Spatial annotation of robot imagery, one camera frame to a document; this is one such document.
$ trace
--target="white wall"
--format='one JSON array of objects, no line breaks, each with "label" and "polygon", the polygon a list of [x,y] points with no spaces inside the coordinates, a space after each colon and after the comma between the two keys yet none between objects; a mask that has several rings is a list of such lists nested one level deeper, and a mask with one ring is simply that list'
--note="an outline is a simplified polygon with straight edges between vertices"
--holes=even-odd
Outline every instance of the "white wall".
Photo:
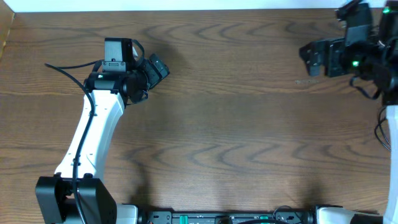
[{"label": "white wall", "polygon": [[[337,8],[346,0],[4,0],[14,12]],[[368,0],[383,7],[385,0]]]}]

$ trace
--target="green light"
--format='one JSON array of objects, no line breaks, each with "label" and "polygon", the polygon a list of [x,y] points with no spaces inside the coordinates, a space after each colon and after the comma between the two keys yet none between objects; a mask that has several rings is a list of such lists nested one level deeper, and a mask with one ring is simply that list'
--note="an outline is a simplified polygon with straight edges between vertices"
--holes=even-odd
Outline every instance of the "green light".
[{"label": "green light", "polygon": [[390,10],[389,7],[385,7],[385,8],[383,9],[383,13],[384,13],[384,14],[387,14],[387,13],[390,13],[390,12],[391,12],[391,10]]}]

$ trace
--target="white backdrop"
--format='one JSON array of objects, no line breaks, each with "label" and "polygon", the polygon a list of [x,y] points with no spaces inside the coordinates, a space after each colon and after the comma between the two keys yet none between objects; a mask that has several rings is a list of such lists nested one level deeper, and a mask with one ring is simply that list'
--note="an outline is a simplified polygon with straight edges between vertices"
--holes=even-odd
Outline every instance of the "white backdrop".
[{"label": "white backdrop", "polygon": [[[14,12],[337,8],[346,0],[4,0]],[[368,0],[383,7],[385,0]]]}]

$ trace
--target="wooden table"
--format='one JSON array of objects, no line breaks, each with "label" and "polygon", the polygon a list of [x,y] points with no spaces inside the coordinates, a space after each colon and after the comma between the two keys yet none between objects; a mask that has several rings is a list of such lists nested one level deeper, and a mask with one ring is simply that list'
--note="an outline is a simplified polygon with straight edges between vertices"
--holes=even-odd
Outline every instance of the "wooden table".
[{"label": "wooden table", "polygon": [[[349,76],[309,77],[299,58],[342,33],[330,9],[17,14],[0,63],[0,223],[43,222],[36,181],[53,174],[80,119],[81,90],[43,64],[101,59],[109,36],[139,40],[171,70],[116,127],[105,185],[117,203],[383,213],[380,102]],[[83,81],[90,70],[71,72]]]}]

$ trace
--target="green led indicator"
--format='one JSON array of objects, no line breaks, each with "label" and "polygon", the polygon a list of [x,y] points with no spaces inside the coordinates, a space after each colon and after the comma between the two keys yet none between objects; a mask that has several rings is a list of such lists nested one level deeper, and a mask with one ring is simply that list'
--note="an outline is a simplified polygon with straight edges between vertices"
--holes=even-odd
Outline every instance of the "green led indicator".
[{"label": "green led indicator", "polygon": [[385,8],[383,9],[383,13],[384,13],[384,14],[387,14],[387,13],[390,13],[390,12],[391,12],[391,10],[390,10],[389,7],[385,7]]}]

